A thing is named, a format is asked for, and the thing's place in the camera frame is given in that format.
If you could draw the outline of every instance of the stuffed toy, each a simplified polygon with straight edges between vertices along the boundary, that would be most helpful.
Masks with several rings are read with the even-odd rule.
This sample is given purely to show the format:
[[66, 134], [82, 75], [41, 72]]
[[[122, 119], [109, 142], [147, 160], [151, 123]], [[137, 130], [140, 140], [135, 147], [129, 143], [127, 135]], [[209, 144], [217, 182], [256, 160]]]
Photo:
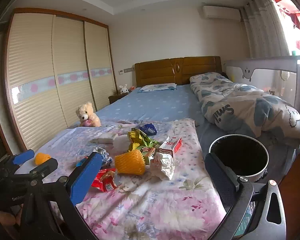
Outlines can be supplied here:
[[119, 86], [119, 87], [121, 88], [120, 90], [121, 94], [129, 93], [129, 90], [127, 89], [127, 84], [125, 84], [124, 87], [123, 86]]
[[79, 106], [78, 109], [75, 111], [75, 113], [80, 119], [79, 126], [85, 126], [85, 127], [101, 126], [99, 117], [93, 112], [93, 107], [91, 102]]

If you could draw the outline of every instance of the screw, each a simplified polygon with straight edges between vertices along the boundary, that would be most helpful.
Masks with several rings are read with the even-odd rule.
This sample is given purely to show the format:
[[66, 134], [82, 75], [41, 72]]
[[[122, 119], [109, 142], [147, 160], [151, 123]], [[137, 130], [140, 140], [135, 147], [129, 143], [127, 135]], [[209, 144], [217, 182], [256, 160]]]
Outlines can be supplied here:
[[241, 182], [248, 182], [248, 178], [245, 176], [241, 176], [239, 179]]
[[269, 184], [270, 184], [271, 186], [277, 185], [277, 183], [276, 183], [273, 179], [269, 180]]
[[67, 176], [61, 176], [61, 177], [59, 178], [59, 182], [61, 182], [61, 183], [65, 183], [67, 180], [68, 180], [68, 177], [67, 177]]
[[37, 185], [37, 183], [38, 183], [38, 182], [34, 179], [33, 181], [30, 182], [30, 185], [31, 185], [31, 186], [35, 186], [35, 185]]

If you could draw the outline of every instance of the wall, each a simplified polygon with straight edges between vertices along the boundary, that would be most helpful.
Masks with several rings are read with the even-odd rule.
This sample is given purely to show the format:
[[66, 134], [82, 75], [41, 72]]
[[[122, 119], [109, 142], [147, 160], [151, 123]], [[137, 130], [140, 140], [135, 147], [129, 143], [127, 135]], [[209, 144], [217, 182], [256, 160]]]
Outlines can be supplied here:
[[3, 66], [2, 66], [2, 54], [3, 54], [3, 45], [4, 45], [4, 34], [0, 34], [0, 124], [2, 127], [2, 131], [5, 135], [7, 143], [10, 147], [10, 150], [13, 154], [19, 154], [20, 149], [18, 147], [17, 141], [15, 139], [12, 125], [9, 119], [9, 112], [5, 106], [5, 90], [4, 90], [4, 79], [3, 79]]
[[250, 57], [243, 23], [204, 19], [201, 7], [186, 6], [138, 11], [109, 25], [117, 85], [135, 85], [135, 73], [119, 70], [135, 63], [174, 57]]

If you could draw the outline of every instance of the pink floral blanket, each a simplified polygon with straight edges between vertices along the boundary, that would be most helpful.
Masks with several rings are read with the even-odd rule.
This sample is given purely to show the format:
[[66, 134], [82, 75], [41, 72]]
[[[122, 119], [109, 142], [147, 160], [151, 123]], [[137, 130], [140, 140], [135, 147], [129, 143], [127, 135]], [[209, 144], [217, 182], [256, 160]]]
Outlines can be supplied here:
[[[226, 212], [205, 170], [194, 121], [152, 123], [157, 127], [158, 134], [154, 138], [158, 141], [171, 135], [182, 137], [182, 146], [174, 157], [177, 166], [172, 180], [161, 181], [151, 176], [148, 167], [142, 176], [121, 174], [122, 184], [117, 189], [99, 192], [91, 188], [77, 208], [100, 240], [207, 239]], [[59, 162], [58, 169], [46, 178], [46, 182], [56, 181], [73, 170], [74, 163], [82, 158], [82, 134], [88, 131], [85, 144], [89, 146], [87, 142], [100, 134], [98, 129], [126, 134], [135, 125], [132, 122], [113, 123], [103, 128], [79, 127], [75, 128], [80, 129], [78, 135], [68, 131], [57, 136], [39, 150], [49, 151]], [[117, 154], [112, 147], [104, 147], [110, 155]]]

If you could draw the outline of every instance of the snack wrapper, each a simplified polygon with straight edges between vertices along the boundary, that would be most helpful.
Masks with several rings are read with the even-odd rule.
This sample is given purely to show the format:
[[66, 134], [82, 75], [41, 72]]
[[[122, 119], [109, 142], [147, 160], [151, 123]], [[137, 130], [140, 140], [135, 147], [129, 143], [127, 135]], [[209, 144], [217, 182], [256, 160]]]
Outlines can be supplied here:
[[139, 146], [155, 147], [160, 144], [158, 141], [149, 138], [143, 131], [138, 128], [131, 128], [131, 132], [128, 132], [128, 138], [131, 141], [129, 151], [137, 149]]
[[157, 176], [161, 180], [171, 180], [174, 173], [175, 164], [170, 154], [157, 152], [154, 159], [150, 161], [150, 171], [152, 176]]
[[144, 126], [140, 126], [139, 129], [143, 131], [146, 135], [156, 135], [157, 129], [154, 127], [152, 123], [147, 123]]
[[100, 170], [91, 186], [99, 189], [102, 192], [116, 189], [118, 184], [114, 182], [115, 176], [115, 168]]
[[150, 161], [154, 158], [155, 154], [155, 148], [151, 147], [144, 147], [144, 146], [139, 146], [137, 150], [140, 150], [143, 159], [145, 160], [146, 165], [150, 165]]

